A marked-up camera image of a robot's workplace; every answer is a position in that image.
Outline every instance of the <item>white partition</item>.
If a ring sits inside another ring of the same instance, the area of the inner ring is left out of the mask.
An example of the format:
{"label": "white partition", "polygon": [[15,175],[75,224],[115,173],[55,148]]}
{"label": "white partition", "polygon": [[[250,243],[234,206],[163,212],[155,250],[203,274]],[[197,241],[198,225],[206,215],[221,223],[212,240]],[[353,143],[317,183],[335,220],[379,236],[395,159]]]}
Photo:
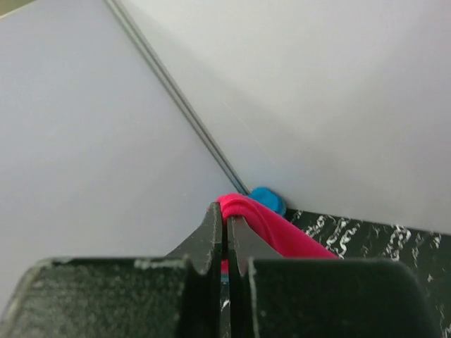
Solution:
{"label": "white partition", "polygon": [[448,0],[120,2],[249,188],[451,232]]}
{"label": "white partition", "polygon": [[235,191],[102,1],[0,19],[0,311],[49,256],[162,256]]}

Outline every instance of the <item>red cloth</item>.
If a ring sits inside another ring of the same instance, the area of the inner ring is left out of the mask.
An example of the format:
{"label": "red cloth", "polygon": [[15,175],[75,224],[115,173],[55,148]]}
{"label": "red cloth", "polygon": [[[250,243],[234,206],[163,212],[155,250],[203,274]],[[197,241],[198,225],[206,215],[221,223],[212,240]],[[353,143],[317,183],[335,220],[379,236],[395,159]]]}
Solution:
{"label": "red cloth", "polygon": [[[228,194],[219,197],[217,202],[221,205],[224,227],[230,216],[243,216],[251,229],[283,257],[337,258],[282,216],[253,199]],[[228,272],[228,261],[222,262],[221,270]]]}

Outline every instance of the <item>blue object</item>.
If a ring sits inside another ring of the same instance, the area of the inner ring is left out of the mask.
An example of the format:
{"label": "blue object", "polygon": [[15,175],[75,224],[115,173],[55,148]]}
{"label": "blue object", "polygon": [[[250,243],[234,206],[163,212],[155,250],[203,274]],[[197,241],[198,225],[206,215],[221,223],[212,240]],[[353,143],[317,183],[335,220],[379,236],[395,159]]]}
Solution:
{"label": "blue object", "polygon": [[285,202],[276,194],[274,194],[270,189],[265,187],[258,187],[252,190],[248,195],[251,199],[263,204],[268,209],[271,209],[275,213],[281,216],[285,215],[287,211],[287,206]]}

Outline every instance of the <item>white panel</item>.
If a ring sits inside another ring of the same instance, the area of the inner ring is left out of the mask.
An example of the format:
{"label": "white panel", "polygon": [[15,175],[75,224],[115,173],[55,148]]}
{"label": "white panel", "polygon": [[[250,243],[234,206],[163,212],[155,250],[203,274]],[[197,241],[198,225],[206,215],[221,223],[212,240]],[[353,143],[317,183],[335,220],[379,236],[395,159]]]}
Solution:
{"label": "white panel", "polygon": [[234,188],[101,1],[0,20],[0,310],[49,256],[162,256]]}
{"label": "white panel", "polygon": [[451,232],[449,1],[122,2],[248,187]]}

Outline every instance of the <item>black marble table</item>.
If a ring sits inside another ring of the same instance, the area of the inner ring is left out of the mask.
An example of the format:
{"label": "black marble table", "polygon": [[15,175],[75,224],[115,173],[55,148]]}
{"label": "black marble table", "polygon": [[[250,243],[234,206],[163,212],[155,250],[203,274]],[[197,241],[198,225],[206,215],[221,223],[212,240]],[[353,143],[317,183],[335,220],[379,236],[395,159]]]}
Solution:
{"label": "black marble table", "polygon": [[451,337],[451,235],[289,210],[286,218],[341,258],[390,258],[412,269]]}

